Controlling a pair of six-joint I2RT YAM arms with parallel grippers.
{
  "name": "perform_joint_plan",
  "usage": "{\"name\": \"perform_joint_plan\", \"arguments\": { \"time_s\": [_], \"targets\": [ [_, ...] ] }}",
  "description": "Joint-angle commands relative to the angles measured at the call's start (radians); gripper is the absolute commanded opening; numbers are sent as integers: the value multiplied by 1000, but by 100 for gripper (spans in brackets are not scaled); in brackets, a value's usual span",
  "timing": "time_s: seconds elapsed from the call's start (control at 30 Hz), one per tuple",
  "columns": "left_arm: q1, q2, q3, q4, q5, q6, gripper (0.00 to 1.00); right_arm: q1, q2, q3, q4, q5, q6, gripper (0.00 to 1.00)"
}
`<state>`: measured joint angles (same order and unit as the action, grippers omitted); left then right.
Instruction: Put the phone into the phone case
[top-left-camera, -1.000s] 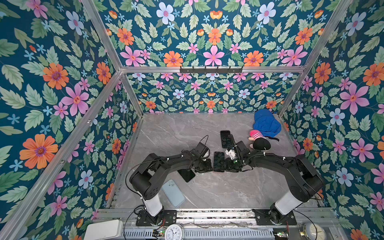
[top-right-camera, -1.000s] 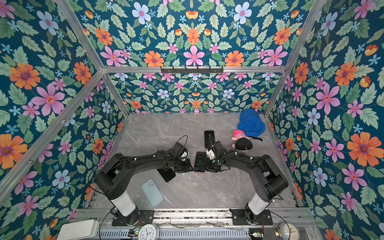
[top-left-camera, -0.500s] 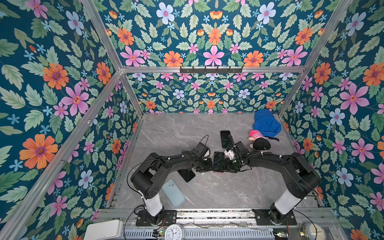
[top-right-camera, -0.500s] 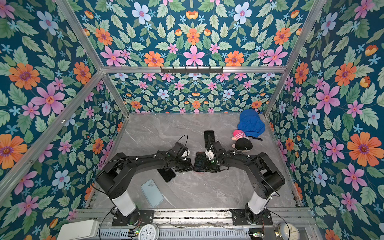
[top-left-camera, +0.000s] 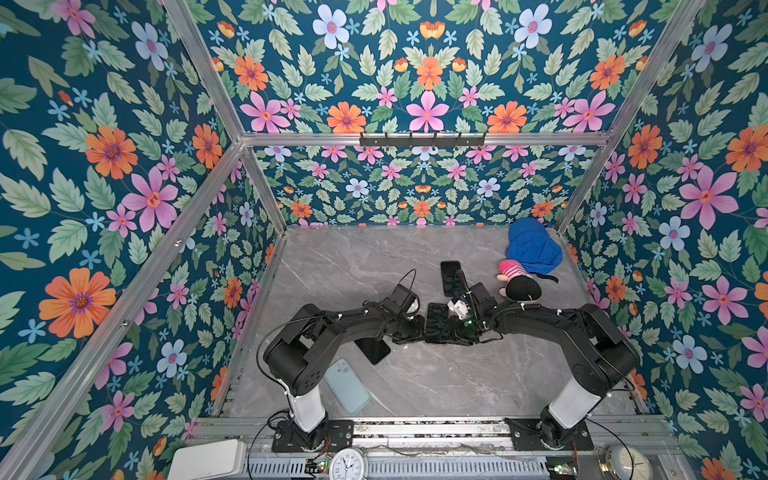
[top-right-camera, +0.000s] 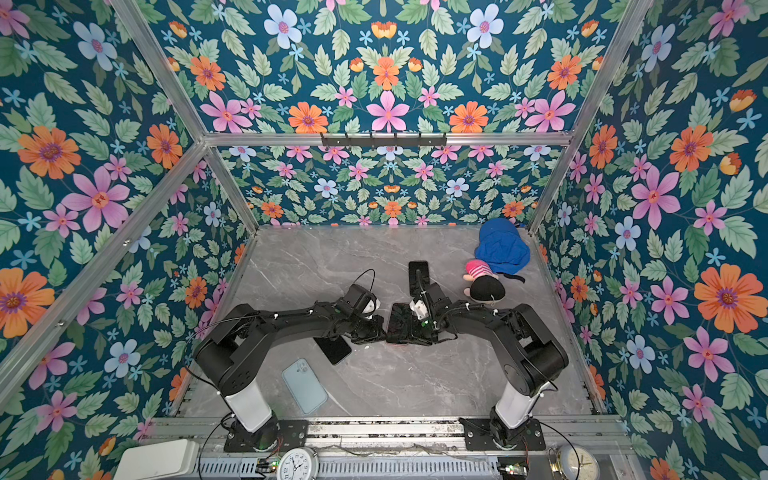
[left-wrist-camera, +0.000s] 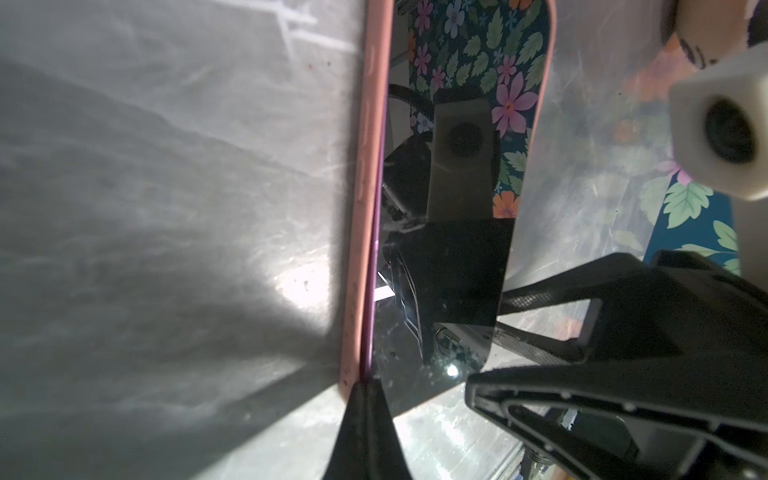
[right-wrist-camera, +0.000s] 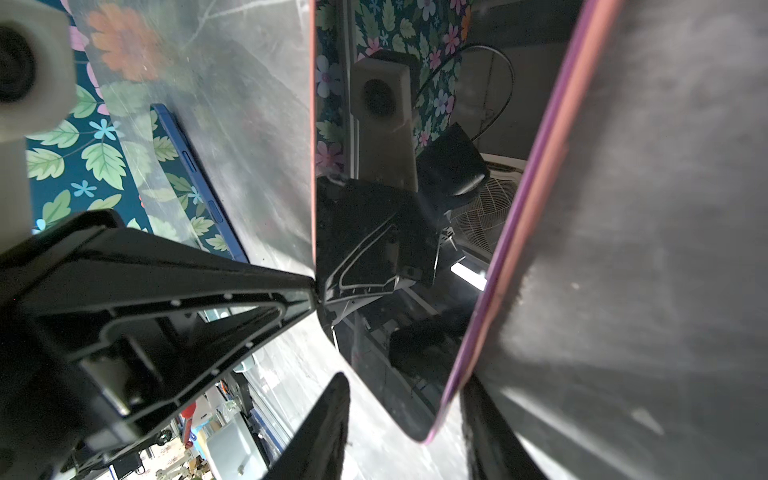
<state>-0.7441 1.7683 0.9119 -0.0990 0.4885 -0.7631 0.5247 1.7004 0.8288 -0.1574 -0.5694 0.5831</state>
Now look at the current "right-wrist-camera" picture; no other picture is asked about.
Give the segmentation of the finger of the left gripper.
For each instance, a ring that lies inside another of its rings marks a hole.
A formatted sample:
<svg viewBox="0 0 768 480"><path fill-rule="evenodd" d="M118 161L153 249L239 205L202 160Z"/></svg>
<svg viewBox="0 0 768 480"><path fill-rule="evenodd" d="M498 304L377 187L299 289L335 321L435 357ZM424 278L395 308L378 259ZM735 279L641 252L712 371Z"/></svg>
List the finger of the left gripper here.
<svg viewBox="0 0 768 480"><path fill-rule="evenodd" d="M316 307L311 278L77 214L1 254L1 470L84 474L146 447Z"/></svg>

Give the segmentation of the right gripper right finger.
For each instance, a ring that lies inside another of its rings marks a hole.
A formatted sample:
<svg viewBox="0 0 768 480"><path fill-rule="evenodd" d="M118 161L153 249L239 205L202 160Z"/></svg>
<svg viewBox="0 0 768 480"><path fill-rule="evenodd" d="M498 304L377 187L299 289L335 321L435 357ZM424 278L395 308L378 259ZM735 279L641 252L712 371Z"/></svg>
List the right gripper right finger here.
<svg viewBox="0 0 768 480"><path fill-rule="evenodd" d="M476 376L461 390L469 478L546 479Z"/></svg>

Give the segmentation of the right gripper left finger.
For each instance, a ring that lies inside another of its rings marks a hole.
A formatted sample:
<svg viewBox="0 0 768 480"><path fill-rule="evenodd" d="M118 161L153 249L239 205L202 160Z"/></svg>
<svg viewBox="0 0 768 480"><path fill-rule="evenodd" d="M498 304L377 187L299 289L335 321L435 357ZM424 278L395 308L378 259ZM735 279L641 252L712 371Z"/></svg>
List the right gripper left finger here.
<svg viewBox="0 0 768 480"><path fill-rule="evenodd" d="M341 479L349 413L350 386L339 372L263 479Z"/></svg>

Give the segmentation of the pink phone case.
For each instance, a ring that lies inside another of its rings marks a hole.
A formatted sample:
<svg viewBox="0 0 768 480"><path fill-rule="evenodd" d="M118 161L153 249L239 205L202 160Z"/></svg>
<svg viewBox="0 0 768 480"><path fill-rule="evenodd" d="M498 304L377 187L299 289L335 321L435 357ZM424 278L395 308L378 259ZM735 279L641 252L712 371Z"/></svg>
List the pink phone case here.
<svg viewBox="0 0 768 480"><path fill-rule="evenodd" d="M350 366L416 442L433 440L472 375L619 9L617 1L581 7L479 286L457 276L463 254L449 217L489 183L486 161L458 125L414 147L424 85L413 54L381 50L350 67L357 167L352 176L324 173L315 182L318 317L327 334L347 329Z"/></svg>

